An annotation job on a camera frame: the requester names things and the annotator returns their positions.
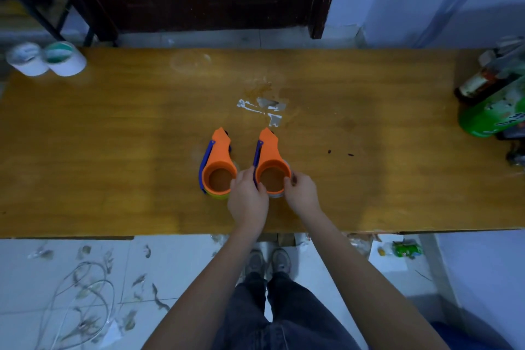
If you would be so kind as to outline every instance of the white wire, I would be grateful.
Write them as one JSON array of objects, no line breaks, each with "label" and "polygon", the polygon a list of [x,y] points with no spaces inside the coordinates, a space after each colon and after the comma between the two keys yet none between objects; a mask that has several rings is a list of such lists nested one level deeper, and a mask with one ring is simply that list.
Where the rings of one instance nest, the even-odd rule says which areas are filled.
[{"label": "white wire", "polygon": [[[62,290],[59,292],[59,289],[60,287],[62,286],[62,284],[69,278],[71,277],[72,275],[74,275],[76,273],[77,270],[79,270],[80,268],[84,267],[84,266],[87,266],[88,269],[86,271],[86,273],[84,275],[82,275],[81,278],[78,278],[75,282],[73,282],[73,284],[69,285],[69,287],[67,287],[66,289]],[[89,292],[91,292],[92,294],[94,294],[96,297],[98,297],[103,305],[104,305],[104,308],[106,309],[106,320],[104,321],[104,323],[102,324],[102,326],[95,332],[93,333],[92,335],[89,336],[89,338],[83,340],[82,342],[80,343],[75,343],[74,345],[69,345],[69,346],[65,346],[65,347],[59,347],[57,350],[69,350],[69,349],[73,349],[75,347],[79,347],[79,346],[82,346],[84,343],[87,343],[89,342],[90,340],[93,340],[95,339],[98,335],[101,334],[102,330],[105,328],[105,326],[109,323],[109,321],[111,320],[111,316],[113,314],[113,309],[115,308],[115,287],[113,286],[113,283],[109,280],[107,280],[107,274],[106,274],[106,268],[100,264],[100,263],[97,263],[97,262],[82,262],[82,263],[79,263],[79,265],[73,270],[71,271],[68,275],[66,275],[63,280],[60,282],[60,284],[57,286],[56,290],[55,290],[55,293],[53,294],[51,300],[49,301],[49,304],[48,306],[44,309],[43,313],[42,313],[42,318],[40,319],[40,326],[39,326],[39,332],[38,332],[38,338],[37,338],[37,344],[36,344],[36,347],[35,347],[35,350],[38,350],[38,348],[40,347],[40,343],[42,342],[42,339],[43,339],[43,336],[46,332],[46,329],[47,329],[47,326],[49,324],[49,320],[51,319],[51,312],[53,311],[53,306],[55,305],[55,300],[57,298],[58,295],[66,292],[67,290],[69,290],[70,288],[72,287],[75,287],[77,286],[78,284],[80,284],[80,282],[85,278],[87,277],[87,275],[89,274],[89,272],[91,271],[91,266],[96,266],[96,267],[99,267],[102,269],[102,272],[104,274],[104,278],[101,279],[101,280],[98,280],[98,281],[95,281],[95,282],[92,282],[91,284],[89,285],[82,285],[82,289],[83,290],[89,290]],[[111,286],[111,289],[112,289],[112,297],[111,297],[111,307],[108,306],[108,302],[105,300],[105,298],[100,294],[100,291],[95,291],[93,289],[91,289],[91,287],[94,287],[95,285],[97,284],[100,284],[102,283],[102,286],[100,288],[100,291],[102,291],[104,285],[106,283],[108,283],[110,286]],[[66,308],[66,312],[64,313],[64,317],[62,318],[62,322],[60,323],[60,327],[58,328],[58,331],[55,335],[55,339],[53,340],[53,344],[51,345],[51,348],[50,350],[53,350],[56,343],[57,343],[57,340],[58,338],[60,337],[60,333],[62,331],[62,327],[66,321],[66,317],[69,313],[69,311],[72,309],[72,305],[73,303],[77,300],[76,297],[74,297],[70,302],[69,302],[69,305],[68,307]],[[93,304],[95,302],[96,299],[93,300],[93,302],[91,302],[91,304],[88,306],[88,309],[90,309],[91,307],[93,307]],[[45,325],[44,327],[42,327],[42,322],[44,320],[44,316],[46,315],[46,312],[47,311],[50,311],[49,313],[49,317],[47,318],[46,322],[45,322]]]}]

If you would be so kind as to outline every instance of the white tape roll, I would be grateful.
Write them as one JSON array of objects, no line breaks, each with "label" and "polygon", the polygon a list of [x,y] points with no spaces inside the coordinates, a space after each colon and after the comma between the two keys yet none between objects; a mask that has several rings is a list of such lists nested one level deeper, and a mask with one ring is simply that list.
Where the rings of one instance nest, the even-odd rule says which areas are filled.
[{"label": "white tape roll", "polygon": [[49,67],[43,61],[42,49],[36,43],[20,43],[7,52],[9,65],[27,76],[42,75]]},{"label": "white tape roll", "polygon": [[86,58],[69,42],[55,42],[43,49],[46,64],[57,75],[71,76],[82,71],[87,64]]}]

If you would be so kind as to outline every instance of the forearm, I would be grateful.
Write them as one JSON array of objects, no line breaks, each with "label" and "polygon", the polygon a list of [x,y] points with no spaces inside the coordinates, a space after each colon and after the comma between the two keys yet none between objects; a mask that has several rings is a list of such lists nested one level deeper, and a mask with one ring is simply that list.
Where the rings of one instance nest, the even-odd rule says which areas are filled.
[{"label": "forearm", "polygon": [[236,227],[164,317],[143,350],[208,350],[257,237],[258,232],[250,227]]},{"label": "forearm", "polygon": [[417,309],[324,213],[309,212],[302,220],[369,346],[376,350],[448,349]]}]

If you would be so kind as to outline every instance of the shoe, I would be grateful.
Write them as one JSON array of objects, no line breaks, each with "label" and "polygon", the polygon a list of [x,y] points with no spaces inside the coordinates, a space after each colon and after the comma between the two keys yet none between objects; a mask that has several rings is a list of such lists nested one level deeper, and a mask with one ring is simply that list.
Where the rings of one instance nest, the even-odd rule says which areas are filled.
[{"label": "shoe", "polygon": [[246,266],[244,267],[244,276],[248,276],[250,273],[259,273],[264,278],[266,271],[266,262],[264,260],[263,253],[260,250],[253,249],[250,252]]},{"label": "shoe", "polygon": [[290,275],[292,262],[290,256],[282,248],[277,248],[272,253],[272,274],[286,273]]}]

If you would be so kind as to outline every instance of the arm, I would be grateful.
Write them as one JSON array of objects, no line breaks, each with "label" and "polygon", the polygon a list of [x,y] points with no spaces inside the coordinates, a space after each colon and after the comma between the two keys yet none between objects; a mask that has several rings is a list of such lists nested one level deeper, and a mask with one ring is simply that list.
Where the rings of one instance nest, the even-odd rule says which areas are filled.
[{"label": "arm", "polygon": [[375,350],[448,350],[417,309],[350,244],[322,212],[312,179],[285,178],[285,196],[301,218],[364,339]]},{"label": "arm", "polygon": [[238,173],[230,184],[228,209],[235,228],[212,261],[186,289],[143,350],[207,350],[224,320],[252,246],[262,232],[268,214],[268,194],[253,183],[253,167]]}]

